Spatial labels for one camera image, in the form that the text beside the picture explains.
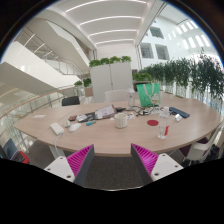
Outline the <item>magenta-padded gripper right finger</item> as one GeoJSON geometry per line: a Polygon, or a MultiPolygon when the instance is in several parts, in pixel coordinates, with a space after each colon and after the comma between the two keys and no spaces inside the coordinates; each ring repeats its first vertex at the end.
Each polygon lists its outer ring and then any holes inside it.
{"type": "Polygon", "coordinates": [[[168,154],[156,154],[136,144],[131,144],[131,155],[144,185],[182,169],[168,154]]]}

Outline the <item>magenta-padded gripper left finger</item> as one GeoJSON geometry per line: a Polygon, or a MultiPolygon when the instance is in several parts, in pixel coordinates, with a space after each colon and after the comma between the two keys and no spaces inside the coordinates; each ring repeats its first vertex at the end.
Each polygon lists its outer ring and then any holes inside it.
{"type": "Polygon", "coordinates": [[[91,144],[68,157],[59,156],[45,168],[45,171],[83,186],[94,154],[94,145],[91,144]]]}

